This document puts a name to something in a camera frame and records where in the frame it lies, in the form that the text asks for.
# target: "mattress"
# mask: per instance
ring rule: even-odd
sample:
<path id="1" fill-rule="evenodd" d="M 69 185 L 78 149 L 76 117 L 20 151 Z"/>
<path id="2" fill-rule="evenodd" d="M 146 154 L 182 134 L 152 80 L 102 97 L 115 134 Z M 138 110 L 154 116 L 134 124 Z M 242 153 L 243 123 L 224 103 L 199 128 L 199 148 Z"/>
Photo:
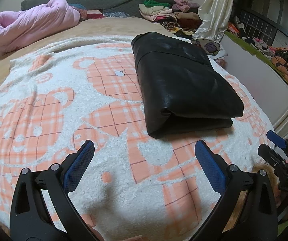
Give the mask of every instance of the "mattress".
<path id="1" fill-rule="evenodd" d="M 61 163 L 86 139 L 94 142 L 95 156 L 69 197 L 105 240 L 184 240 L 197 231 L 220 197 L 195 158 L 199 139 L 241 170 L 261 166 L 257 148 L 273 147 L 265 136 L 273 126 L 247 89 L 212 59 L 215 71 L 241 97 L 243 117 L 228 129 L 161 140 L 147 135 L 131 41 L 148 31 L 173 37 L 139 18 L 95 19 L 0 58 L 3 224 L 9 226 L 21 169 Z"/>

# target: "brown folded cloth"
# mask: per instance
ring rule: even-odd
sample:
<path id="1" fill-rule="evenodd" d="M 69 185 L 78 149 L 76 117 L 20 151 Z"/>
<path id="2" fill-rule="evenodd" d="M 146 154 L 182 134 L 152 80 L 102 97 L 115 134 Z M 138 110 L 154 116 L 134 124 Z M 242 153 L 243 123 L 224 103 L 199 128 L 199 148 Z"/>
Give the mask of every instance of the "brown folded cloth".
<path id="1" fill-rule="evenodd" d="M 182 27 L 182 28 L 189 28 L 192 30 L 196 30 L 201 24 L 202 24 L 202 20 L 192 20 L 192 19 L 183 19 L 180 18 L 178 19 L 178 24 Z"/>
<path id="2" fill-rule="evenodd" d="M 199 20 L 200 17 L 197 13 L 183 13 L 183 12 L 175 12 L 174 13 L 177 19 L 192 19 L 192 20 Z"/>

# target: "bear ear print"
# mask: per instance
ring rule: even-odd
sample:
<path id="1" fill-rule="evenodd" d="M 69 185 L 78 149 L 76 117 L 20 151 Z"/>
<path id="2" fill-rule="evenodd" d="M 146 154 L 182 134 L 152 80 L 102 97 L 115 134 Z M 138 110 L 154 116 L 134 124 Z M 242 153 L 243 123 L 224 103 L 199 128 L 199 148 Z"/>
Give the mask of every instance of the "bear ear print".
<path id="1" fill-rule="evenodd" d="M 37 70 L 41 66 L 43 66 L 52 56 L 51 55 L 39 55 L 33 61 L 33 66 L 28 71 Z"/>
<path id="2" fill-rule="evenodd" d="M 94 61 L 100 60 L 95 57 L 82 57 L 73 63 L 73 67 L 78 70 L 85 70 L 88 69 L 90 65 L 94 63 Z"/>
<path id="3" fill-rule="evenodd" d="M 70 87 L 60 87 L 49 92 L 47 95 L 53 96 L 53 97 L 49 97 L 49 101 L 51 100 L 54 101 L 54 98 L 55 98 L 56 100 L 60 102 L 63 108 L 66 108 L 73 102 L 75 93 L 74 93 L 74 90 Z"/>

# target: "orange dot print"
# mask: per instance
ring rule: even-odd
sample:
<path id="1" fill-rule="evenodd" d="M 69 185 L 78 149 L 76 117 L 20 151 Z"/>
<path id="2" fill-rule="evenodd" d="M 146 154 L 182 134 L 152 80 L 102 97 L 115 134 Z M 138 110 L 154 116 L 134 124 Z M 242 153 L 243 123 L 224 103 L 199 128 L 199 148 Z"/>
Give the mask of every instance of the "orange dot print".
<path id="1" fill-rule="evenodd" d="M 102 180 L 103 180 L 104 183 L 111 183 L 111 173 L 109 173 L 107 171 L 104 172 L 102 174 Z"/>

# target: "beige bed sheet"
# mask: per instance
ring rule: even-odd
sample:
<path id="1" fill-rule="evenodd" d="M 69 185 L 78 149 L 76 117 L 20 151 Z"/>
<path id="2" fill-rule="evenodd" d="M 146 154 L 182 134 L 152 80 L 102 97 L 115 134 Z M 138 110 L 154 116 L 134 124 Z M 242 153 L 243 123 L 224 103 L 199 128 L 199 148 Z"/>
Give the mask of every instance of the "beige bed sheet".
<path id="1" fill-rule="evenodd" d="M 163 35 L 174 37 L 159 24 L 151 23 L 147 20 L 130 18 L 103 18 L 92 19 L 79 23 L 77 26 L 66 31 L 54 34 L 39 40 L 18 51 L 8 53 L 0 57 L 0 85 L 9 74 L 10 60 L 19 58 L 27 53 L 36 51 L 50 43 L 63 41 L 73 37 L 89 37 L 99 35 L 129 35 L 136 36 L 147 32 L 158 32 Z"/>

